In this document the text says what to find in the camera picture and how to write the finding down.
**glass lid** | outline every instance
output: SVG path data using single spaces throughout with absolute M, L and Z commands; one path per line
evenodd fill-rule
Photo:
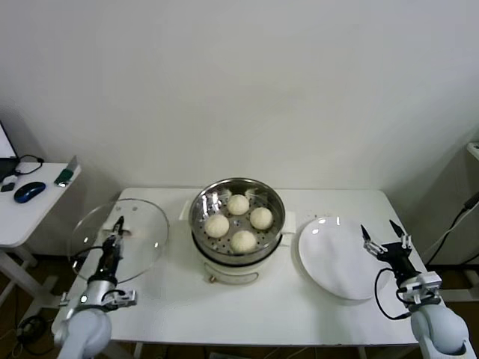
M 114 238 L 121 253 L 116 278 L 123 283 L 145 273 L 158 260 L 168 239 L 168 219 L 147 200 L 126 198 L 98 206 L 76 225 L 68 242 L 73 271 L 85 280 L 95 274 L 104 253 L 102 246 Z

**computer mouse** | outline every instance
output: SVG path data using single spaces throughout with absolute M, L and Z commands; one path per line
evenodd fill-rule
M 43 182 L 30 182 L 22 187 L 18 188 L 13 195 L 13 198 L 18 203 L 25 203 L 30 201 L 33 197 L 36 197 L 37 194 L 43 192 L 46 184 Z

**white plate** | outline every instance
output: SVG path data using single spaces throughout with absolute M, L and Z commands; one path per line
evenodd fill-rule
M 380 243 L 371 231 L 373 241 Z M 374 296 L 374 280 L 386 264 L 363 248 L 360 223 L 344 217 L 323 217 L 306 226 L 299 237 L 299 256 L 309 275 L 324 289 L 350 300 Z M 381 276 L 378 290 L 391 276 Z

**laptop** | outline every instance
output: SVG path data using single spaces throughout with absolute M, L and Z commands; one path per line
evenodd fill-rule
M 0 183 L 5 177 L 13 174 L 19 163 L 15 149 L 8 138 L 8 135 L 0 122 Z

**floor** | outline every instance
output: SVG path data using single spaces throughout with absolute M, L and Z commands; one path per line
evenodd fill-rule
M 66 260 L 60 258 L 43 258 L 39 261 L 36 268 L 28 270 L 33 277 L 38 281 L 43 282 L 47 275 L 55 274 L 59 276 L 59 281 L 55 287 L 54 293 L 60 295 L 66 292 L 75 275 L 70 270 Z M 467 288 L 468 282 L 466 278 L 459 272 L 443 272 L 440 274 L 443 278 L 446 289 Z M 3 274 L 0 274 L 0 290 L 3 290 L 7 285 L 8 280 Z M 23 313 L 27 310 L 31 298 L 19 288 L 15 288 L 9 295 L 6 302 L 0 307 L 0 359 L 6 358 L 56 358 L 58 349 L 53 348 L 52 351 L 45 355 L 35 356 L 29 354 L 30 352 L 44 352 L 53 347 L 53 340 L 50 331 L 46 333 L 36 342 L 24 348 L 20 352 L 20 347 L 16 346 L 16 338 L 12 329 L 15 328 L 18 321 L 22 318 Z M 472 345 L 479 348 L 479 303 L 456 303 L 448 305 L 457 314 L 462 316 L 469 327 Z M 44 310 L 41 316 L 51 323 L 55 318 L 56 310 Z M 121 343 L 121 345 L 128 351 L 133 353 L 134 345 L 132 343 Z M 276 348 L 267 347 L 205 347 L 205 346 L 161 346 L 161 345 L 145 345 L 142 351 L 141 358 L 144 359 L 180 359 L 180 358 L 213 358 L 210 357 L 212 353 L 221 353 L 234 355 L 240 358 L 262 359 L 268 354 L 269 359 L 286 359 L 289 355 L 303 349 L 303 348 L 280 348 L 273 352 Z M 369 358 L 372 358 L 376 353 L 381 352 L 382 348 L 366 348 L 366 353 Z M 339 359 L 339 358 L 360 358 L 356 348 L 308 348 L 294 356 L 295 359 Z M 422 358 L 419 349 L 405 356 L 406 359 Z

